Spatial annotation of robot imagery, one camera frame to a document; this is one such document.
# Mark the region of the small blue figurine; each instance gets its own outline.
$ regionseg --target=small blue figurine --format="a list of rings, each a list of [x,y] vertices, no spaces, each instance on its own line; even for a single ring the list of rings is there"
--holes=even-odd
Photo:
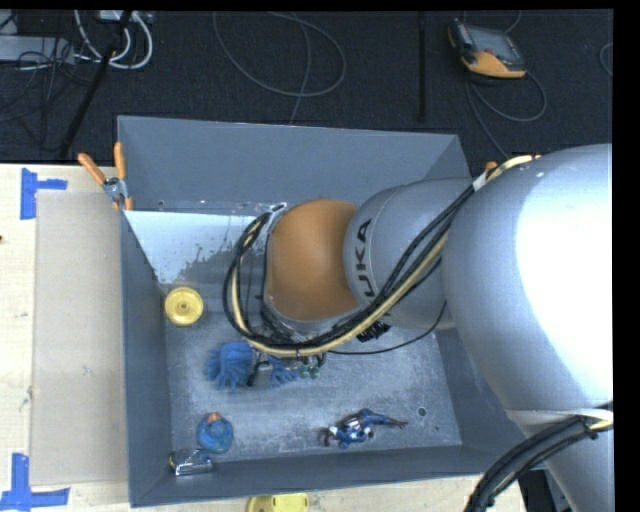
[[[225,453],[233,443],[233,426],[217,412],[200,421],[196,434],[198,443],[212,453]]]
[[[350,416],[340,427],[329,427],[324,435],[324,445],[329,446],[331,438],[337,439],[340,448],[348,448],[351,443],[364,443],[373,437],[371,425],[396,425],[404,428],[406,421],[388,418],[384,414],[376,414],[370,409],[362,409],[358,414]]]

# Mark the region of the metal clamp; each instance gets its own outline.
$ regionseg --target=metal clamp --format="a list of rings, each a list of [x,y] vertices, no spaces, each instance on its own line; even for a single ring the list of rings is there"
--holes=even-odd
[[[94,181],[102,187],[107,197],[111,199],[115,210],[121,207],[125,210],[133,210],[133,198],[127,187],[127,168],[122,154],[122,144],[116,142],[113,146],[113,157],[117,177],[107,178],[87,153],[78,154],[78,162],[87,170]]]

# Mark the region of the blue toy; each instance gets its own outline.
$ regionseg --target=blue toy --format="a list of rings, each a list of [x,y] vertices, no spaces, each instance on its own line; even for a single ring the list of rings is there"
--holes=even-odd
[[[329,427],[324,435],[324,445],[329,446],[331,438],[334,438],[340,448],[348,448],[351,443],[364,443],[373,437],[371,425],[396,425],[404,428],[406,424],[406,421],[394,420],[370,409],[362,409],[358,414],[344,420],[341,426]]]
[[[214,412],[202,418],[196,437],[206,450],[215,454],[225,453],[233,443],[233,425]]]
[[[298,372],[295,370],[287,370],[282,364],[282,361],[277,357],[269,356],[268,360],[271,364],[271,377],[269,378],[270,388],[279,388],[298,378]]]
[[[206,375],[218,384],[218,389],[229,386],[235,390],[238,384],[246,386],[253,371],[253,349],[244,341],[225,343],[209,353]]]

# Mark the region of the yellow object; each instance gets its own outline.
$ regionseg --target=yellow object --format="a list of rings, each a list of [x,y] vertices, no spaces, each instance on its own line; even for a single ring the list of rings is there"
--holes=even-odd
[[[303,492],[257,496],[249,500],[247,512],[307,512],[309,498]]]
[[[473,54],[475,63],[467,61],[461,57],[462,62],[474,73],[480,75],[492,76],[494,78],[522,78],[526,71],[512,71],[505,66],[500,59],[489,52],[475,52]]]
[[[183,286],[171,290],[167,295],[164,310],[174,324],[186,326],[195,323],[202,316],[204,303],[198,292]]]

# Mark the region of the metal clip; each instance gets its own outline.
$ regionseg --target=metal clip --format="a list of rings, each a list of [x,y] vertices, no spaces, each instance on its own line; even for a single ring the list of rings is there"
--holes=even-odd
[[[183,448],[169,455],[169,466],[176,476],[213,471],[211,452],[202,448]]]
[[[102,187],[107,197],[111,199],[115,210],[119,210],[121,207],[125,210],[133,210],[133,199],[127,187],[127,168],[120,142],[116,142],[113,146],[113,157],[118,176],[108,179],[87,153],[80,153],[78,162],[87,170],[94,181]]]

